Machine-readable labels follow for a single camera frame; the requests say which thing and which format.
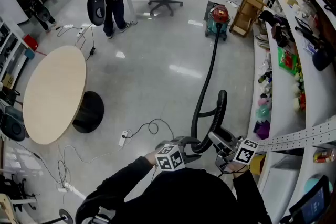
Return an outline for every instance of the power strip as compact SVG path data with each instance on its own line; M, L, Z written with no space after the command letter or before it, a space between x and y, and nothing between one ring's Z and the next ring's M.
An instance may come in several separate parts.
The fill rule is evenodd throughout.
M122 131L122 134L119 140L119 146L124 146L127 135L128 135L127 131Z

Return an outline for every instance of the green package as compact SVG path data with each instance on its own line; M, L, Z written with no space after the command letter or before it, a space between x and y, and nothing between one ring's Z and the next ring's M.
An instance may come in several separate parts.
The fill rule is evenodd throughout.
M293 76L296 74L295 65L298 62L298 57L285 49L278 47L279 66L287 70Z

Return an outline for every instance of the purple object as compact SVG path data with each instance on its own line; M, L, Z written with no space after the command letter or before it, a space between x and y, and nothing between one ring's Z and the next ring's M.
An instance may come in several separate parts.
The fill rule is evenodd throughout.
M260 125L259 129L256 132L260 139L263 140L268 138L270 127L271 124L268 121L265 121Z

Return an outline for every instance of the red box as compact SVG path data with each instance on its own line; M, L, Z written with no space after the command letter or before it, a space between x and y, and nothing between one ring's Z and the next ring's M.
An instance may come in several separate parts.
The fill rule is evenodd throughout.
M35 39L33 39L30 35L27 35L24 38L24 42L33 50L36 51L37 47L38 47L38 43L36 42Z

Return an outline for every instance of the round table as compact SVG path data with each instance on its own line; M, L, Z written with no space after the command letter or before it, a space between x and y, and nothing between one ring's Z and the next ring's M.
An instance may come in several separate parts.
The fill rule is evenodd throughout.
M85 92L86 62L75 46L49 53L34 70L24 95L23 118L31 139L50 144L72 123L81 133L95 130L104 104L95 92Z

